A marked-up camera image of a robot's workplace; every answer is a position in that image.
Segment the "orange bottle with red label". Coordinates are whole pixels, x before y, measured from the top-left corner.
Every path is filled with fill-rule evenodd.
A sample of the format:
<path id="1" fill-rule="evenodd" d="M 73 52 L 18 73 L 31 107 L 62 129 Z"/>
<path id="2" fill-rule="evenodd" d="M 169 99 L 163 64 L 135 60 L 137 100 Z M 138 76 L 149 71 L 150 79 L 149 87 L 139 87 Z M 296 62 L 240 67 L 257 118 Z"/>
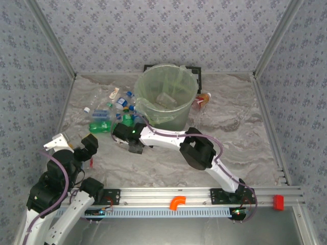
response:
<path id="1" fill-rule="evenodd" d="M 211 98 L 211 93 L 202 93 L 195 97 L 194 101 L 192 102 L 192 109 L 196 111 L 202 110 L 206 104 L 209 102 Z"/>

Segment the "orange pipe elbow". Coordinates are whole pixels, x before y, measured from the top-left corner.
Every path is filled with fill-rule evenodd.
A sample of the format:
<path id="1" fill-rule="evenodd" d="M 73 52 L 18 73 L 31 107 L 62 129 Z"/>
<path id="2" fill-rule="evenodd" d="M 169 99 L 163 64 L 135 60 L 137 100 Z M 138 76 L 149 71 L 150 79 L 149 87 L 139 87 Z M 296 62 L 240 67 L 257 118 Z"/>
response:
<path id="1" fill-rule="evenodd" d="M 186 203 L 186 197 L 184 196 L 174 197 L 170 202 L 169 209 L 172 211 L 176 211 L 179 205 L 185 205 L 185 203 Z"/>

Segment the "aluminium lower frame profile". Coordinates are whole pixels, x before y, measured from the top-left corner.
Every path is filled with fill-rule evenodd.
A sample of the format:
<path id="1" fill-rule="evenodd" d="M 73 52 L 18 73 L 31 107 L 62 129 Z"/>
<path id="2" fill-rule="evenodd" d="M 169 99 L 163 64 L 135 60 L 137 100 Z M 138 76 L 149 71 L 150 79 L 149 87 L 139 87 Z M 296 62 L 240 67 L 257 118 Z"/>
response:
<path id="1" fill-rule="evenodd" d="M 316 245 L 314 229 L 310 223 L 308 212 L 301 206 L 293 206 L 293 212 L 303 245 Z"/>

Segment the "red plastic block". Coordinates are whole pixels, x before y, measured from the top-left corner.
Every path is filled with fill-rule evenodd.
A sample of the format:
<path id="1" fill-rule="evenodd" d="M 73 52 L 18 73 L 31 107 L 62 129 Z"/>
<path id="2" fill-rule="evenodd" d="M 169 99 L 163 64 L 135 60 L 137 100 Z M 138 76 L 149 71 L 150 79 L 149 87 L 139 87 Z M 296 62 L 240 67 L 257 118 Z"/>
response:
<path id="1" fill-rule="evenodd" d="M 284 196 L 283 195 L 275 195 L 273 197 L 273 209 L 277 211 L 284 211 Z"/>

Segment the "long aluminium mounting rail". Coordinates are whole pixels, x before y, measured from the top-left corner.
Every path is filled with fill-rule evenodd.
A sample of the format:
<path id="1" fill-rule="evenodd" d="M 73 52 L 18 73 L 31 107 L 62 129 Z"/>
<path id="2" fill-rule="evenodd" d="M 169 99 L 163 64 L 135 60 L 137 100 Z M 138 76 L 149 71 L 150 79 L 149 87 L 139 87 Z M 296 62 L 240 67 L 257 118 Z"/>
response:
<path id="1" fill-rule="evenodd" d="M 174 197 L 186 197 L 183 207 L 209 207 L 211 203 L 210 189 L 212 187 L 142 187 L 122 188 L 119 205 L 114 208 L 168 208 Z M 272 207 L 273 197 L 277 194 L 284 196 L 284 206 L 304 205 L 303 193 L 298 186 L 255 187 L 255 203 L 261 207 Z M 223 204 L 221 206 L 235 207 L 237 205 Z"/>

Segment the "green plastic bottle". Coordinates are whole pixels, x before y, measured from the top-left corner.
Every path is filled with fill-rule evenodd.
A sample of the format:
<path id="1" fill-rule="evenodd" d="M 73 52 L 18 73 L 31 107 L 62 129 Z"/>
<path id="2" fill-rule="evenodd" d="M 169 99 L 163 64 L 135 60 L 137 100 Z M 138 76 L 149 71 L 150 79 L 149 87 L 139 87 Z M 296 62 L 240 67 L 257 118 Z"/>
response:
<path id="1" fill-rule="evenodd" d="M 89 124 L 89 131 L 93 134 L 110 133 L 111 121 L 96 121 Z"/>

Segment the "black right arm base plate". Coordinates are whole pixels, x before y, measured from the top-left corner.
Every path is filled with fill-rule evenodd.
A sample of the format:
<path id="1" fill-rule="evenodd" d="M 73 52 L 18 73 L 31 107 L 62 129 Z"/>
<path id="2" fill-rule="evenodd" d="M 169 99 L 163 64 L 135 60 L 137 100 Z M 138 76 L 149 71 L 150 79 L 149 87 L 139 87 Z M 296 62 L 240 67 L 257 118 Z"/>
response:
<path id="1" fill-rule="evenodd" d="M 210 189 L 210 197 L 213 205 L 255 204 L 254 194 L 247 188 L 236 193 L 226 192 L 222 188 L 212 188 Z"/>

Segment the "green bottle yellow cap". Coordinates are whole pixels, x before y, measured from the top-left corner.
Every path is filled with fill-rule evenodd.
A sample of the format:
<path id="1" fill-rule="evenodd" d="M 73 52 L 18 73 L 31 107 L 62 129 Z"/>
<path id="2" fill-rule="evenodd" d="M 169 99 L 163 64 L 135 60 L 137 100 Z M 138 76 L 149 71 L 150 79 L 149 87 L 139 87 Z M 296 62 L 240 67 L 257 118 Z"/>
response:
<path id="1" fill-rule="evenodd" d="M 131 127 L 133 126 L 133 116 L 131 114 L 129 114 L 129 108 L 128 107 L 124 107 L 123 108 L 123 119 L 122 119 L 122 124 Z"/>

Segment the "aluminium frame post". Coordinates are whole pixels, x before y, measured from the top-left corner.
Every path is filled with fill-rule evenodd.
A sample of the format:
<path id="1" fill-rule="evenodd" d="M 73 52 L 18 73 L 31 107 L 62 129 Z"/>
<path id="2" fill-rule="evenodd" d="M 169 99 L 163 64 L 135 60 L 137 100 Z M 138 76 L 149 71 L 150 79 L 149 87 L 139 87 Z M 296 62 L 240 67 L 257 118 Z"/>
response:
<path id="1" fill-rule="evenodd" d="M 40 5 L 38 4 L 37 0 L 24 0 L 26 5 L 28 6 L 30 12 L 32 13 L 35 21 L 39 25 L 40 29 L 42 30 L 44 36 L 46 37 L 49 45 L 51 46 L 52 50 L 54 51 L 55 55 L 59 59 L 61 65 L 63 66 L 64 70 L 68 74 L 68 76 L 74 80 L 76 77 L 76 73 L 65 54 L 63 48 L 60 45 L 58 38 L 56 37 L 54 31 L 52 30 L 49 22 L 45 14 L 43 13 Z"/>
<path id="2" fill-rule="evenodd" d="M 263 54 L 261 55 L 257 66 L 253 72 L 254 78 L 259 79 L 262 75 L 264 69 L 271 60 L 275 50 L 277 49 L 279 43 L 281 42 L 283 36 L 285 35 L 287 29 L 292 23 L 296 13 L 303 4 L 305 0 L 290 0 L 287 5 L 276 29 L 274 30 L 266 48 L 264 49 Z"/>

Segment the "clear bottle blue label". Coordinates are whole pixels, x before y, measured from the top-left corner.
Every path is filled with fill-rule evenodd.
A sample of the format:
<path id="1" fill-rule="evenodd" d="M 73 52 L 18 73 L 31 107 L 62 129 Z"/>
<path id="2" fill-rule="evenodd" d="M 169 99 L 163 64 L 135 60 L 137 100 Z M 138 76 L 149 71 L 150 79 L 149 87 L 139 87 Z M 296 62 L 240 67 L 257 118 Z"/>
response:
<path id="1" fill-rule="evenodd" d="M 114 103 L 115 107 L 118 110 L 123 110 L 124 107 L 130 107 L 130 106 L 134 106 L 135 105 L 135 101 L 134 100 L 127 100 L 124 97 L 120 97 L 118 98 L 118 100 Z"/>

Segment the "white cap blue label bottle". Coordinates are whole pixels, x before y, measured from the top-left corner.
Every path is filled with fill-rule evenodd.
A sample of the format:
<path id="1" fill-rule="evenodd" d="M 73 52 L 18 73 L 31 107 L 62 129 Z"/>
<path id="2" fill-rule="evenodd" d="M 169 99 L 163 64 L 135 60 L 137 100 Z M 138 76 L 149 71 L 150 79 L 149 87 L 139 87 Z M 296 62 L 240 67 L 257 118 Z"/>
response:
<path id="1" fill-rule="evenodd" d="M 111 120 L 112 112 L 110 110 L 91 109 L 85 107 L 83 111 L 87 114 L 87 117 L 93 121 L 106 121 Z"/>

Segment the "black checkerboard calibration board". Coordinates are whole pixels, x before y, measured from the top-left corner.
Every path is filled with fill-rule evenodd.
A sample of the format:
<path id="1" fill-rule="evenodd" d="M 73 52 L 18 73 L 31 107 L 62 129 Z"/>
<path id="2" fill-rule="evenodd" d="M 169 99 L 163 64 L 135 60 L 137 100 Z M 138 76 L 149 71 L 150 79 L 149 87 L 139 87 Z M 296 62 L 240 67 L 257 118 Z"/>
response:
<path id="1" fill-rule="evenodd" d="M 155 66 L 155 65 L 149 65 L 149 64 L 144 65 L 143 72 L 145 72 L 146 70 L 150 69 L 153 66 Z M 197 66 L 186 66 L 186 69 L 189 70 L 193 75 L 195 75 L 196 80 L 197 80 L 197 84 L 198 84 L 197 94 L 200 94 L 201 93 L 201 89 L 202 89 L 201 67 L 197 67 Z"/>

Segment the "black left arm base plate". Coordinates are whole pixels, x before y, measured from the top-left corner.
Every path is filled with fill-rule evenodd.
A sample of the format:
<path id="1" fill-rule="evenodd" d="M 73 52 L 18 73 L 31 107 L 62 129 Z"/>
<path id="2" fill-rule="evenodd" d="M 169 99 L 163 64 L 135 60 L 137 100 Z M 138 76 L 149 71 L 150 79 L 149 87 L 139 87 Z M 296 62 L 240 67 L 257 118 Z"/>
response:
<path id="1" fill-rule="evenodd" d="M 121 198 L 120 189 L 104 189 L 102 198 L 98 201 L 98 205 L 115 206 L 119 205 Z"/>

